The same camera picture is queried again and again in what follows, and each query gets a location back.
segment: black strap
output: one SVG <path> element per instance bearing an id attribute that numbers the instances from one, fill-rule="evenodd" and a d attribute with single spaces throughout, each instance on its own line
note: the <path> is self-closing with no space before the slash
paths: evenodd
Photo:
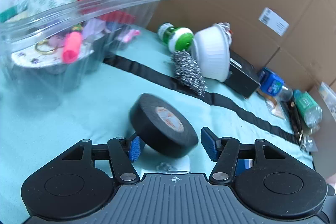
<path id="1" fill-rule="evenodd" d="M 273 135 L 279 136 L 288 142 L 299 145 L 298 140 L 294 137 L 293 134 L 282 130 L 280 127 L 271 125 L 268 121 L 264 121 L 256 117 L 252 112 L 244 110 L 243 108 L 236 105 L 233 100 L 221 94 L 205 92 L 203 97 L 198 96 L 187 86 L 180 85 L 175 78 L 159 73 L 156 70 L 153 70 L 136 61 L 132 61 L 118 55 L 113 58 L 106 58 L 104 60 L 104 63 L 121 69 L 123 71 L 129 72 L 131 74 L 140 76 L 143 79 L 146 79 L 152 83 L 158 84 L 170 90 L 175 90 L 179 93 L 198 98 L 208 105 L 220 106 L 230 109 L 236 112 L 238 117 L 242 120 L 250 124 L 254 124 L 258 128 L 268 131 Z"/>

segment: white bowl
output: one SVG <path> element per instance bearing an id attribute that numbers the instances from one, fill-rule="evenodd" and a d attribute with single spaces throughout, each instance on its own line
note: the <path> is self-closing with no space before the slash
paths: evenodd
<path id="1" fill-rule="evenodd" d="M 224 82 L 229 74 L 231 32 L 230 24 L 219 23 L 195 34 L 191 55 L 202 75 Z"/>

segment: teal fabric surface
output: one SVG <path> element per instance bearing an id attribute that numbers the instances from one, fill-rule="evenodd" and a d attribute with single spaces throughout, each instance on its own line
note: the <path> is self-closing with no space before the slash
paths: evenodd
<path id="1" fill-rule="evenodd" d="M 156 36 L 142 30 L 142 36 L 120 55 L 172 75 L 168 50 Z M 221 93 L 257 117 L 291 132 L 290 125 L 268 113 L 263 99 L 253 95 L 245 100 L 226 86 L 208 81 L 208 91 Z M 20 189 L 24 180 L 37 169 L 58 156 L 81 139 L 91 139 L 93 144 L 106 143 L 117 136 L 133 133 L 128 112 L 142 93 L 151 93 L 169 102 L 191 123 L 198 136 L 202 127 L 209 127 L 218 136 L 237 138 L 241 143 L 254 143 L 264 138 L 312 168 L 312 158 L 297 145 L 242 121 L 235 112 L 209 106 L 199 99 L 180 94 L 140 77 L 106 64 L 86 75 L 78 89 L 69 92 L 58 108 L 32 112 L 14 103 L 11 88 L 0 77 L 0 220 L 4 224 L 19 224 L 28 218 L 21 200 Z M 134 164 L 142 176 L 156 172 L 161 162 L 179 170 L 209 175 L 213 166 L 202 145 L 182 159 L 171 159 L 146 149 Z M 110 174 L 108 161 L 96 166 Z"/>

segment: pink tube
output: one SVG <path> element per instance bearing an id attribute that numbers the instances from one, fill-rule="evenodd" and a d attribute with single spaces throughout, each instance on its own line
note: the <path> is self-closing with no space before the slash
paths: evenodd
<path id="1" fill-rule="evenodd" d="M 80 32 L 72 32 L 66 36 L 62 52 L 62 60 L 64 63 L 70 64 L 77 60 L 81 43 L 82 34 Z"/>

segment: tape roll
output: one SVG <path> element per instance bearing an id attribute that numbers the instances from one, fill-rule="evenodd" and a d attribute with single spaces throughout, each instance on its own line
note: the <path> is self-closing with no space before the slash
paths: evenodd
<path id="1" fill-rule="evenodd" d="M 130 121 L 140 138 L 169 157 L 183 157 L 198 144 L 188 120 L 164 100 L 144 93 L 130 110 Z"/>

